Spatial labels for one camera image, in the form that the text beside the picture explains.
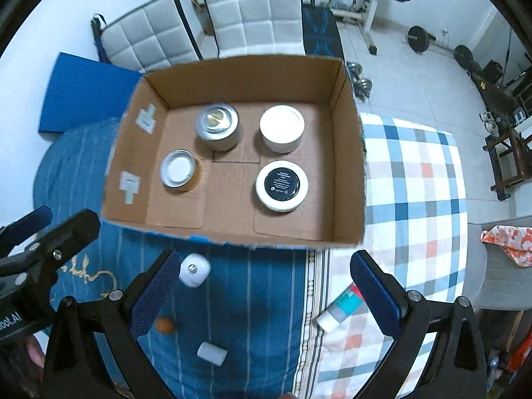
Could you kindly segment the person's left hand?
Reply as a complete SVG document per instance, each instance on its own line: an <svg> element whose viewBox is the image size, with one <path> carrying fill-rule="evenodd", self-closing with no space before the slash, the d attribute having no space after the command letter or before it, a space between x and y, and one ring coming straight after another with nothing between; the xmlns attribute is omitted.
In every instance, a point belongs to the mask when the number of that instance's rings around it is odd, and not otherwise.
<svg viewBox="0 0 532 399"><path fill-rule="evenodd" d="M45 355L34 335L26 337L22 342L21 368L24 376L34 382L42 382Z"/></svg>

